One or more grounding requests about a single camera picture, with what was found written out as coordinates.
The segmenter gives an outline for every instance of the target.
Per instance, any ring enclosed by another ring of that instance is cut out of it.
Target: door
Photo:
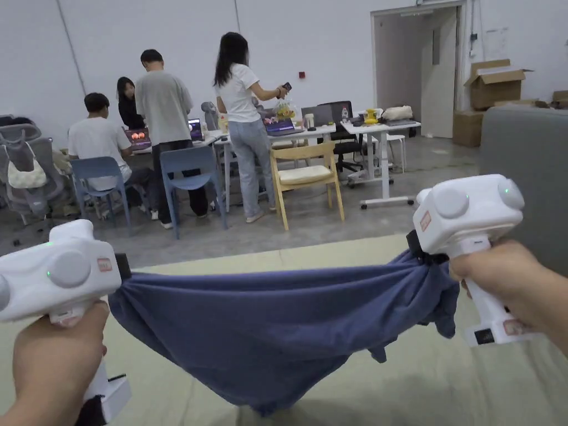
[[[422,135],[452,137],[458,8],[435,10],[423,20]]]

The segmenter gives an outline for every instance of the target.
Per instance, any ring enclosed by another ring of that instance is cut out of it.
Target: white handbag
[[[8,157],[8,184],[15,189],[39,188],[47,183],[45,171],[37,162],[35,154],[28,142],[26,142],[26,145],[28,145],[30,152],[34,156],[34,169],[30,172],[18,170],[15,164],[10,160],[6,146],[3,145],[4,151],[6,151],[6,157]]]

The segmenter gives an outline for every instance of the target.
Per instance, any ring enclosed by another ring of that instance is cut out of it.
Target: door frame
[[[399,7],[395,9],[385,9],[375,12],[371,12],[371,56],[373,58],[373,103],[375,107],[378,107],[377,99],[377,49],[375,46],[375,17],[384,15],[395,15],[401,13],[412,13],[412,12],[425,12],[428,10],[445,9],[448,7],[458,7],[458,19],[457,19],[457,32],[456,32],[456,80],[454,82],[454,111],[462,108],[462,99],[465,95],[465,88],[463,84],[464,72],[463,66],[466,62],[466,56],[469,52],[467,36],[467,25],[471,19],[471,10],[467,7],[468,0],[441,0],[439,2],[432,3],[422,3],[420,6],[412,7]]]

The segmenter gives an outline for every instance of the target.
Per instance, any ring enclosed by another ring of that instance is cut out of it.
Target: woman
[[[116,83],[118,93],[118,112],[124,124],[131,130],[146,127],[144,119],[136,113],[136,99],[134,98],[134,83],[128,77],[120,77]]]
[[[247,223],[253,223],[264,216],[258,205],[255,156],[262,167],[271,211],[275,210],[275,200],[270,169],[270,141],[252,98],[256,96],[261,101],[268,101],[283,98],[288,91],[282,86],[264,90],[248,67],[248,59],[248,43],[243,36],[228,32],[221,37],[214,87],[219,112],[227,114],[229,121],[229,135],[239,163],[245,217]]]

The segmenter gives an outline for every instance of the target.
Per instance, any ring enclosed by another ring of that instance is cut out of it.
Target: blue cloth
[[[415,324],[455,333],[447,265],[408,252],[388,265],[238,275],[135,274],[109,296],[133,336],[219,396],[261,415],[288,408],[349,356]]]

